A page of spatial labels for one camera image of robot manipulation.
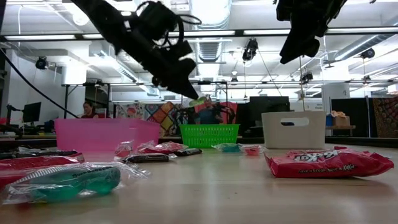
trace kit kat logo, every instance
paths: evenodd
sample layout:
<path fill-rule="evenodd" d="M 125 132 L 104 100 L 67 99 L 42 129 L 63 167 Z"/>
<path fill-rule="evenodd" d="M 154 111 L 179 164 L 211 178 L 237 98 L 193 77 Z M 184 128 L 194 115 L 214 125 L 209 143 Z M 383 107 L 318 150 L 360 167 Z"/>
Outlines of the kit kat logo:
<path fill-rule="evenodd" d="M 294 160 L 295 161 L 316 162 L 319 158 L 330 159 L 333 156 L 337 156 L 337 155 L 338 155 L 337 150 L 327 151 L 327 152 L 315 152 L 315 153 L 309 153 L 309 154 L 295 156 Z"/>

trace woman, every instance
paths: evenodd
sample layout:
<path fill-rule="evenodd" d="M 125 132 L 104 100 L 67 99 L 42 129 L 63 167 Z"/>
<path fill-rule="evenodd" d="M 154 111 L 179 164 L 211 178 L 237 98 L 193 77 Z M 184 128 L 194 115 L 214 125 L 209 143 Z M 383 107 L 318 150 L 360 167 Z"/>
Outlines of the woman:
<path fill-rule="evenodd" d="M 86 101 L 83 103 L 83 109 L 85 110 L 85 114 L 81 118 L 98 118 L 92 102 Z"/>

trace green basket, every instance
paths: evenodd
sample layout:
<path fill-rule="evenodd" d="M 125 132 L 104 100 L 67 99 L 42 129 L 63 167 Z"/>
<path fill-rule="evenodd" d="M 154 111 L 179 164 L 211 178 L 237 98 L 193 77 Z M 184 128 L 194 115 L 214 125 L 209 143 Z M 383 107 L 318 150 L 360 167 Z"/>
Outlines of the green basket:
<path fill-rule="evenodd" d="M 238 124 L 181 124 L 184 145 L 210 148 L 221 143 L 236 143 Z"/>

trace white bin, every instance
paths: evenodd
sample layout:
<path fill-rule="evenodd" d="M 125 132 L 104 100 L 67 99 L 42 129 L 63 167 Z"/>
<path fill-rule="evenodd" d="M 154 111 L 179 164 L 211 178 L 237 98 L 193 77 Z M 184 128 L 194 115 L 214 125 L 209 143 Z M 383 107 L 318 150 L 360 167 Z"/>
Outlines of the white bin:
<path fill-rule="evenodd" d="M 326 112 L 276 112 L 263 113 L 261 116 L 266 148 L 324 149 Z M 280 123 L 282 120 L 289 122 L 298 118 L 301 122 L 295 123 L 295 126 L 283 126 Z"/>

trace person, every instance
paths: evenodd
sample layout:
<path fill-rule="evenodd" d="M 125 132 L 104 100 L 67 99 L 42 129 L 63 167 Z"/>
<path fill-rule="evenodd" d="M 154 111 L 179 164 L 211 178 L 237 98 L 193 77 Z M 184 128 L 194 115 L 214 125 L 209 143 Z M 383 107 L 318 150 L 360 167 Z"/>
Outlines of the person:
<path fill-rule="evenodd" d="M 198 112 L 197 124 L 220 124 L 223 122 L 221 112 L 215 111 L 211 98 L 205 100 L 206 108 Z"/>
<path fill-rule="evenodd" d="M 95 108 L 92 102 L 86 101 L 83 103 L 83 109 L 85 113 L 81 118 L 98 118 L 98 114 L 95 113 Z"/>

